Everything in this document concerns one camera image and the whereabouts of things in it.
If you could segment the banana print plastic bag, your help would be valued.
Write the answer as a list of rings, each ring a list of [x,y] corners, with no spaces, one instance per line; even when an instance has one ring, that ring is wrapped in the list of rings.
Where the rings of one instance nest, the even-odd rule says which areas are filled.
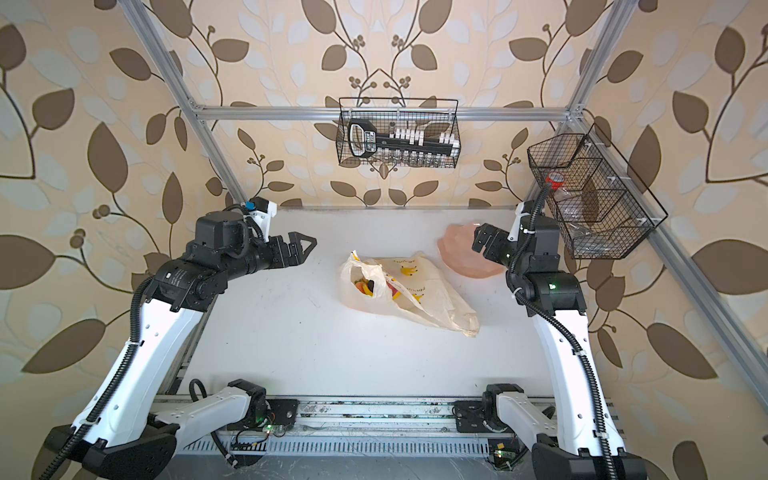
[[[358,291],[359,280],[374,282],[373,296]],[[393,300],[387,283],[401,296]],[[365,313],[398,317],[424,326],[477,336],[480,323],[475,310],[423,253],[409,258],[362,258],[351,252],[339,271],[341,302]]]

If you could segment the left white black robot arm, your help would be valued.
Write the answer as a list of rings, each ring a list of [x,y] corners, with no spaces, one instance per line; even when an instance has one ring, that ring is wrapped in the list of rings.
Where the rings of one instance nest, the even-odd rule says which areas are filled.
[[[270,235],[271,218],[256,210],[206,214],[185,252],[140,284],[128,340],[87,407],[47,435],[43,447],[54,456],[41,478],[75,461],[105,479],[154,479],[201,437],[229,424],[269,420],[265,388],[242,379],[186,406],[150,409],[187,337],[230,281],[299,266],[316,247],[316,238],[299,232]]]

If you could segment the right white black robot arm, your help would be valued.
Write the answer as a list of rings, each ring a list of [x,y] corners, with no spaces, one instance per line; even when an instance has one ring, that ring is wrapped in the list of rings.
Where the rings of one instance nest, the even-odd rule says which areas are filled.
[[[608,410],[589,344],[579,280],[561,270],[553,220],[515,221],[509,233],[475,229],[472,248],[506,267],[506,284],[545,350],[556,419],[535,408],[516,385],[490,385],[484,400],[496,425],[510,428],[531,453],[538,479],[644,479],[644,460],[627,452]]]

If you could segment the pink wavy fruit plate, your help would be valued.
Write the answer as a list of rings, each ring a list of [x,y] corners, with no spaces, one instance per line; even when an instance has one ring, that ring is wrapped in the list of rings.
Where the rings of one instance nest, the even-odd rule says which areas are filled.
[[[453,272],[472,279],[485,279],[502,274],[502,265],[485,259],[472,249],[477,223],[451,224],[438,240],[443,263]]]

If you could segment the clear bottle red cap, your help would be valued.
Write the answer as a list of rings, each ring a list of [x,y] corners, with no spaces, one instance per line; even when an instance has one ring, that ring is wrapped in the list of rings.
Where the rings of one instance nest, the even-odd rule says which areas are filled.
[[[550,187],[550,198],[555,206],[553,215],[558,218],[565,239],[573,243],[588,243],[598,240],[594,224],[600,213],[599,197],[593,187],[583,190],[568,189],[565,176],[550,172],[546,177]]]

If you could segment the black white tool set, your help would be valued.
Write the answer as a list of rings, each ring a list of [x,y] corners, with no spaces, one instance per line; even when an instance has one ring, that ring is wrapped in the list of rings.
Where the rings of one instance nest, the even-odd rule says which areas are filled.
[[[444,132],[437,140],[428,139],[426,131],[418,129],[395,128],[394,133],[379,133],[372,122],[362,119],[350,121],[346,139],[351,153],[358,158],[377,154],[457,157],[461,149],[460,141]]]

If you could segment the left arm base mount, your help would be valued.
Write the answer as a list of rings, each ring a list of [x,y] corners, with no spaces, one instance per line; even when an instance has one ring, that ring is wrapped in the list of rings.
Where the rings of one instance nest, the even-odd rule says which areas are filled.
[[[260,399],[247,409],[239,422],[239,429],[266,431],[269,427],[291,429],[298,417],[298,399]]]

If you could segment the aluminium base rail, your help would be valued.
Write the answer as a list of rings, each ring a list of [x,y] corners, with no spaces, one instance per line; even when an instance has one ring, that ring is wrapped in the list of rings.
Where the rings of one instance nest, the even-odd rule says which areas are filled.
[[[297,396],[292,428],[272,440],[290,437],[502,438],[492,430],[460,432],[457,397]]]

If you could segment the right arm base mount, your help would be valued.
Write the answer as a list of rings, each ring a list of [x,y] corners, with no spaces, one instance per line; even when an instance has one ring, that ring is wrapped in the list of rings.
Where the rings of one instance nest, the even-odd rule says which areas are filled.
[[[480,400],[457,400],[453,403],[451,412],[459,433],[494,433],[487,422],[485,409]]]

